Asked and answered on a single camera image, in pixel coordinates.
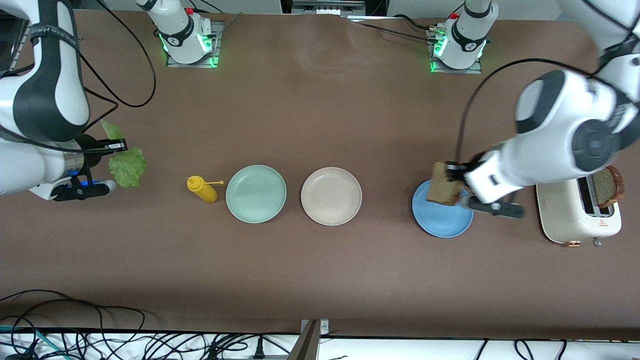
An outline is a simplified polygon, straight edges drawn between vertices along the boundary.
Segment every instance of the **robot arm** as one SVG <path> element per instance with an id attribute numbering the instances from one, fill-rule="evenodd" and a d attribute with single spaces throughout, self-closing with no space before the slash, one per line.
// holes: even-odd
<path id="1" fill-rule="evenodd" d="M 44 199 L 68 200 L 106 195 L 112 181 L 93 181 L 89 168 L 103 154 L 83 149 L 126 150 L 124 140 L 98 142 L 82 134 L 89 119 L 77 55 L 76 22 L 67 0 L 0 0 L 0 8 L 29 20 L 33 69 L 0 78 L 0 195 L 31 190 Z M 48 146 L 46 149 L 14 136 Z M 88 179 L 86 185 L 78 175 Z"/>
<path id="2" fill-rule="evenodd" d="M 463 179 L 482 203 L 525 186 L 594 174 L 640 137 L 638 38 L 594 19 L 581 0 L 563 0 L 561 6 L 591 29 L 596 44 L 605 46 L 598 74 L 603 81 L 555 70 L 525 88 L 516 106 L 517 135 L 470 163 L 450 167 L 451 175 Z M 632 24 L 640 10 L 635 1 L 599 1 L 597 6 L 608 6 L 625 24 Z"/>
<path id="3" fill-rule="evenodd" d="M 67 1 L 1 0 L 31 23 L 33 70 L 0 79 L 0 125 L 38 141 L 66 142 L 89 119 L 76 53 L 76 22 Z"/>
<path id="4" fill-rule="evenodd" d="M 480 57 L 486 36 L 498 17 L 498 5 L 492 0 L 465 0 L 457 19 L 447 19 L 446 43 L 434 55 L 452 69 L 467 69 Z"/>
<path id="5" fill-rule="evenodd" d="M 211 20 L 182 7 L 180 0 L 135 0 L 151 17 L 166 52 L 182 64 L 199 61 L 212 51 Z"/>

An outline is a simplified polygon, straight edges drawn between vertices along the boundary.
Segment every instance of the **brown table surface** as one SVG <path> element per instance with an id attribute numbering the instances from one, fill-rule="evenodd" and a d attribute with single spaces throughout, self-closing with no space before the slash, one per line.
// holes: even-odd
<path id="1" fill-rule="evenodd" d="M 333 15 L 241 15 L 219 68 L 168 69 L 148 16 L 120 15 L 150 49 L 158 89 L 148 106 L 108 119 L 142 147 L 147 173 L 139 188 L 83 202 L 1 198 L 3 295 L 49 288 L 140 307 L 157 315 L 147 329 L 294 332 L 302 318 L 329 318 L 336 334 L 363 336 L 640 335 L 637 145 L 616 160 L 624 227 L 602 248 L 548 241 L 531 189 L 519 198 L 525 220 L 478 213 L 465 234 L 434 238 L 415 223 L 411 197 L 434 160 L 452 159 L 462 107 L 484 76 L 431 74 L 425 44 Z M 144 100 L 150 72 L 134 40 L 106 12 L 76 16 L 91 63 L 123 98 Z M 375 23 L 424 35 L 403 20 Z M 572 22 L 498 21 L 491 37 L 485 74 L 527 57 L 595 68 L 594 45 Z M 518 94 L 550 69 L 518 65 L 487 85 L 465 157 L 513 136 Z M 88 71 L 84 80 L 106 94 Z M 91 105 L 93 116 L 107 108 Z M 103 136 L 100 126 L 90 133 Z M 275 168 L 288 187 L 265 224 L 244 224 L 223 195 L 208 204 L 185 186 L 191 175 L 228 181 L 252 164 Z M 327 166 L 349 170 L 364 193 L 359 214 L 338 227 L 316 224 L 300 204 L 306 177 Z M 106 160 L 95 173 L 109 177 Z M 98 326 L 78 307 L 40 314 L 40 325 Z M 105 326 L 137 325 L 116 315 Z"/>

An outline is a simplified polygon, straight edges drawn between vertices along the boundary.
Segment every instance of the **bread slice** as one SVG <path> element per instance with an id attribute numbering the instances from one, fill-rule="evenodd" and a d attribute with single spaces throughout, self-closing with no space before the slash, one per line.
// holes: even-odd
<path id="1" fill-rule="evenodd" d="M 599 208 L 607 208 L 625 196 L 625 185 L 618 169 L 605 167 L 591 177 Z"/>
<path id="2" fill-rule="evenodd" d="M 438 160 L 433 165 L 431 188 L 427 194 L 427 200 L 442 205 L 455 205 L 460 198 L 462 186 L 461 181 L 448 181 L 447 163 Z"/>

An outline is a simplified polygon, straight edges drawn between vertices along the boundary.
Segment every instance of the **green lettuce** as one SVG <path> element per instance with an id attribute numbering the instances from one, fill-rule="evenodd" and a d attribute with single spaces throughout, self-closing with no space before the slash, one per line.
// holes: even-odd
<path id="1" fill-rule="evenodd" d="M 120 128 L 113 125 L 112 123 L 106 120 L 100 120 L 102 124 L 102 128 L 104 132 L 107 133 L 107 137 L 111 140 L 122 139 L 122 133 L 120 132 Z"/>
<path id="2" fill-rule="evenodd" d="M 102 120 L 102 128 L 109 139 L 121 139 L 120 129 L 112 123 Z M 118 152 L 109 159 L 109 172 L 119 186 L 130 188 L 140 186 L 140 177 L 147 169 L 147 161 L 142 155 L 142 149 L 133 147 L 127 151 Z"/>

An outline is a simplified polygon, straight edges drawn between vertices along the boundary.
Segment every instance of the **mustard bottle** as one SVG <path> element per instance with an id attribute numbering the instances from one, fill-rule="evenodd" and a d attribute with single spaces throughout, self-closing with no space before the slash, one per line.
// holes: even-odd
<path id="1" fill-rule="evenodd" d="M 215 202 L 218 200 L 218 192 L 211 184 L 224 185 L 225 182 L 216 181 L 215 183 L 207 183 L 200 176 L 190 176 L 189 179 L 187 179 L 187 188 L 206 202 Z"/>

